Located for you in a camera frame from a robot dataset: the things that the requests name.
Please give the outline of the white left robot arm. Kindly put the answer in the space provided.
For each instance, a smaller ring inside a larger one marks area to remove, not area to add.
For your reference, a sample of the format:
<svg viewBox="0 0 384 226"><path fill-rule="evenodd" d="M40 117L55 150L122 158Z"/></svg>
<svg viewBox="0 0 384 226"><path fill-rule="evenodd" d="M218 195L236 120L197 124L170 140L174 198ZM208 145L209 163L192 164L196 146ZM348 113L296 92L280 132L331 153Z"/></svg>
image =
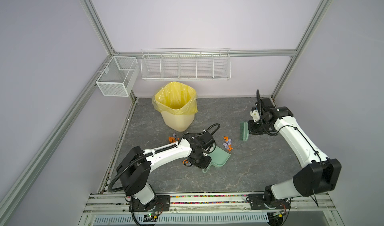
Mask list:
<svg viewBox="0 0 384 226"><path fill-rule="evenodd" d="M151 172L157 168L184 158L186 167L196 166L207 169L212 161L210 154L216 149L213 135L219 130L215 123L200 133L184 133L175 142L153 149L143 150L133 147L116 168L116 175L108 185L107 191L124 191L125 195L145 206L157 203L157 195L148 183Z"/></svg>

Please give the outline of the green hand brush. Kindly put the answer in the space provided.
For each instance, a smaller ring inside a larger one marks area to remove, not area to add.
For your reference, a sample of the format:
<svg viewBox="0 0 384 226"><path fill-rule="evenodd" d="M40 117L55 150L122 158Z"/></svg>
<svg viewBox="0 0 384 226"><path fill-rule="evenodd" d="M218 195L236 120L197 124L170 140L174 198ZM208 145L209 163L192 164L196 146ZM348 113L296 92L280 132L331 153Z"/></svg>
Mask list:
<svg viewBox="0 0 384 226"><path fill-rule="evenodd" d="M248 122L242 122L240 124L240 140L243 142L248 141L249 138L249 128Z"/></svg>

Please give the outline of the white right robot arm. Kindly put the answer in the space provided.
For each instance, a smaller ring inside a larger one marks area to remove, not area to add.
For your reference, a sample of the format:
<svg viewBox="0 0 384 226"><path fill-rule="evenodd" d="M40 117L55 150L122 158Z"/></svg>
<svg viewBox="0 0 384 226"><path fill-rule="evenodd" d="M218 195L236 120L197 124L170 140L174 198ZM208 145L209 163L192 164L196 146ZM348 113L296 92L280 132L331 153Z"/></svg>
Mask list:
<svg viewBox="0 0 384 226"><path fill-rule="evenodd" d="M250 135L281 135L295 153L301 170L291 179L265 188L258 198L266 208L274 209L279 203L296 197L316 198L316 194L333 191L342 169L337 159L329 158L307 136L288 107L275 107L269 98L257 94L250 111L251 120L241 125L241 139Z"/></svg>

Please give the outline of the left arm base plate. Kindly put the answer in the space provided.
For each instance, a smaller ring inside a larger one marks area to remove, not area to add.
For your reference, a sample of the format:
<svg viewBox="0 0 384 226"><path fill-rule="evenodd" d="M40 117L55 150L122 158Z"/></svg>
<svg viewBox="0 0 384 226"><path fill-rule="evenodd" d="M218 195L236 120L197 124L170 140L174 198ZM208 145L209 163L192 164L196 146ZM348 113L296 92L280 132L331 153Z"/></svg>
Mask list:
<svg viewBox="0 0 384 226"><path fill-rule="evenodd" d="M168 212L171 205L170 195L159 195L150 201L148 204L142 204L138 199L133 198L131 200L131 206L134 212Z"/></svg>

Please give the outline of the green plastic dustpan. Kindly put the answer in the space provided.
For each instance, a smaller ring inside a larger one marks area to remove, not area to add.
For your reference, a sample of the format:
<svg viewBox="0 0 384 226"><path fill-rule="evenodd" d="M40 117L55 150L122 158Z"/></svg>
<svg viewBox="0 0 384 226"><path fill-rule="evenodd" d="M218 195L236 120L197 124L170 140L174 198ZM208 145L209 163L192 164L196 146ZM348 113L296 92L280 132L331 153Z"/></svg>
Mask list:
<svg viewBox="0 0 384 226"><path fill-rule="evenodd" d="M203 173L206 173L212 166L216 168L221 168L226 164L231 154L225 150L216 147L208 156L211 157L211 162L206 169L202 169Z"/></svg>

